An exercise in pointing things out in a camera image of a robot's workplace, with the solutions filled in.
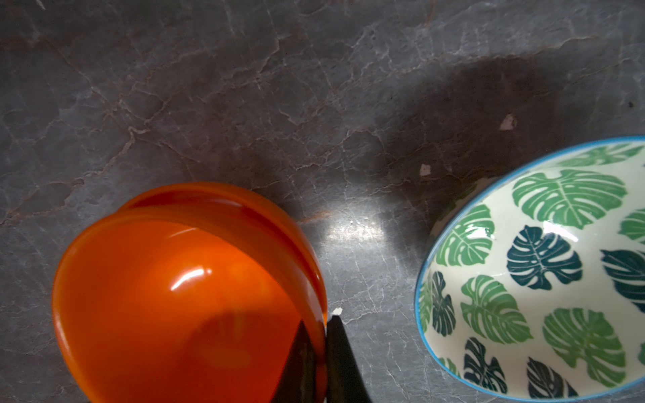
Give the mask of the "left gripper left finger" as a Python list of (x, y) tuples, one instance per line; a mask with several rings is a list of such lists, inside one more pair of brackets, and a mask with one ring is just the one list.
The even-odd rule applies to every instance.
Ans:
[(300, 322), (271, 403), (314, 403), (315, 398), (315, 352), (307, 329)]

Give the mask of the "large green leaf bowl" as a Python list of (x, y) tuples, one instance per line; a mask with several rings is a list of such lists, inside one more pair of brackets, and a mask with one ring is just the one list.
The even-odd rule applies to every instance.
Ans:
[(643, 384), (643, 136), (475, 182), (433, 226), (414, 297), (426, 350), (477, 391), (577, 402)]

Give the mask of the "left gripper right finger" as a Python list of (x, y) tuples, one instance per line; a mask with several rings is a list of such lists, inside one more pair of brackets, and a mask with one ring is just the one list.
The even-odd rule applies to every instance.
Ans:
[(332, 316), (327, 326), (327, 402), (371, 403), (340, 316)]

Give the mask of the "orange bowl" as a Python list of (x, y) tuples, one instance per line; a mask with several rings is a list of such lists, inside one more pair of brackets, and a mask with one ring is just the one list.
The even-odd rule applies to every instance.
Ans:
[(52, 313), (92, 402), (271, 401), (300, 322), (326, 391), (324, 284), (282, 211), (115, 213), (64, 253)]

